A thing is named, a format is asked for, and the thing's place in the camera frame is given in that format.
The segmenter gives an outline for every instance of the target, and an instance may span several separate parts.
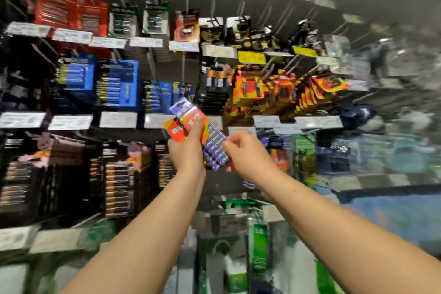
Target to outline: forearm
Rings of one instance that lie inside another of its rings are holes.
[[[63,294],[160,293],[179,254],[205,175],[178,173]]]
[[[398,236],[281,172],[262,175],[258,185],[347,293],[433,293],[441,287],[441,263]]]

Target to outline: yellow price tag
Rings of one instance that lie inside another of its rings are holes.
[[[263,54],[263,53],[253,53],[250,51],[238,51],[237,57],[239,59],[239,63],[266,64],[265,54]]]
[[[301,46],[295,46],[294,52],[296,54],[305,55],[309,57],[314,57],[314,58],[318,57],[317,52],[314,49],[303,48]]]

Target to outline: person's right hand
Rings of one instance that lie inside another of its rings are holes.
[[[244,130],[230,135],[222,146],[231,159],[226,167],[227,172],[237,171],[245,179],[258,184],[262,174],[279,170],[263,144]]]

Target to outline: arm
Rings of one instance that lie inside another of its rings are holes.
[[[200,143],[203,128],[203,123],[195,123],[184,142],[169,141],[176,176],[92,258],[63,294],[162,293],[205,182]]]
[[[240,132],[230,141],[223,145],[232,159],[227,171],[237,170],[275,202],[346,293],[439,291],[438,260],[282,173],[255,137]]]

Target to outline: person's left hand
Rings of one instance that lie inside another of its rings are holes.
[[[176,142],[168,140],[168,150],[177,174],[196,175],[197,178],[204,177],[206,171],[202,156],[201,136],[205,124],[202,119],[195,118],[193,127],[185,141]]]

